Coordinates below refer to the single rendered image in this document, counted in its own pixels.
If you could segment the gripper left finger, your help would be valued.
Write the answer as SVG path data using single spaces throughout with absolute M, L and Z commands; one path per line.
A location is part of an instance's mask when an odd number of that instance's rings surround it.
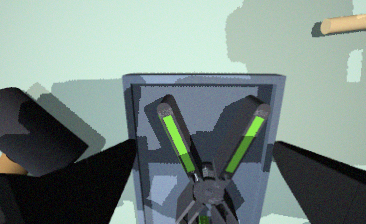
M 128 139 L 40 177 L 0 173 L 0 224 L 109 224 L 136 154 Z

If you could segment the tan wooden cylinder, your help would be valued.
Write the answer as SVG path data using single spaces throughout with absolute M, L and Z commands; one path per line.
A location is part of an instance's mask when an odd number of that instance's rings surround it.
M 366 14 L 327 18 L 321 24 L 323 34 L 366 29 Z

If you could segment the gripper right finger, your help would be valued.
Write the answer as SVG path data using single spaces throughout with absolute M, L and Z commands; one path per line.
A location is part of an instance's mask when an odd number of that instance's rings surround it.
M 366 224 L 366 170 L 283 141 L 272 155 L 311 224 Z

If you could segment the black mallet with wooden handle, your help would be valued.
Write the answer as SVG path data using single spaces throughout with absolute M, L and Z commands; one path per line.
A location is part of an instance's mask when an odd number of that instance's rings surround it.
M 0 89 L 0 173 L 40 177 L 75 163 L 88 147 L 21 89 Z

